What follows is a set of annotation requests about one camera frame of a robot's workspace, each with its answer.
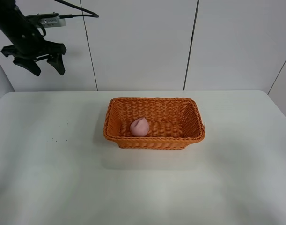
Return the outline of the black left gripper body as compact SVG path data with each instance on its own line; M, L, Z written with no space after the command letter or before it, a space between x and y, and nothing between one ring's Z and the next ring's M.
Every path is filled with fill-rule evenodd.
M39 31L27 31L26 34L18 30L1 29L12 45L2 48L1 53L5 56L13 56L26 60L40 61L54 59L66 53L63 43L46 41Z

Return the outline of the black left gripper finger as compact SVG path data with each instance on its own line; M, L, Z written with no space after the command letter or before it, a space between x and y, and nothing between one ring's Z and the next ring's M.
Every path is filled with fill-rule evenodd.
M63 64L62 54L50 55L47 59L47 63L53 66L60 75L64 75L66 70Z
M23 58L14 58L13 63L17 66L20 66L35 76L40 76L41 69L39 66L34 62L34 60L23 59Z

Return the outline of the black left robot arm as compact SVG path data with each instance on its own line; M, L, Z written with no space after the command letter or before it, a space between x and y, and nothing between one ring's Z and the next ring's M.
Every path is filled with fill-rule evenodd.
M0 30L12 43L3 47L1 53L5 57L13 56L15 65L40 76L41 69L36 62L46 59L60 75L64 75L62 56L66 53L65 45L45 40L14 0L0 0Z

